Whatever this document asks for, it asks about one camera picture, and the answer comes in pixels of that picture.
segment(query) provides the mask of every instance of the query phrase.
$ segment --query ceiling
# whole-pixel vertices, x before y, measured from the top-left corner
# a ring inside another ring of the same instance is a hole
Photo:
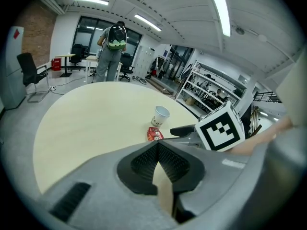
[[[213,0],[107,0],[107,6],[55,0],[65,11],[123,20],[128,28],[163,44],[197,48],[239,66],[246,74],[272,78],[297,60],[306,38],[281,0],[226,0],[232,35],[224,36]],[[150,28],[134,15],[157,25]],[[239,35],[236,27],[244,29]],[[258,35],[265,35],[261,42]]]

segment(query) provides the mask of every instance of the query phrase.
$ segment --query gray pants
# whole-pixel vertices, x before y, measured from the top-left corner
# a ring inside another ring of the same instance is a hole
[[[106,81],[111,82],[115,78],[116,70],[120,61],[121,51],[120,50],[110,50],[105,48],[100,55],[99,63],[96,69],[97,77],[96,82]]]

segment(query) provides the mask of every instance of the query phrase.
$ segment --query brick wall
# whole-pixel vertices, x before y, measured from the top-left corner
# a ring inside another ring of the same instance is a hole
[[[51,36],[57,14],[33,0],[19,15],[15,26],[24,27],[23,53],[31,53],[37,67],[49,62]]]

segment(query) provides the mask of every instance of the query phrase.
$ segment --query table top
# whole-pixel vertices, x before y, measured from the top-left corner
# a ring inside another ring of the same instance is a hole
[[[159,128],[197,123],[179,103],[158,91],[124,82],[84,85],[59,98],[43,117],[34,143],[33,163],[42,193],[56,181],[97,155],[147,141],[154,108],[170,117]]]
[[[76,54],[68,54],[68,55],[60,55],[60,56],[54,56],[54,58],[56,57],[72,57],[75,56]]]
[[[98,61],[98,59],[96,58],[96,56],[88,56],[85,58],[86,60],[93,60],[93,61]]]

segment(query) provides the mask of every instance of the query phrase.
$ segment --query red snack package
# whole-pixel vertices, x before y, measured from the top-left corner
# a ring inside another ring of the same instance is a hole
[[[164,139],[162,133],[156,127],[149,127],[147,131],[147,138],[149,141]]]

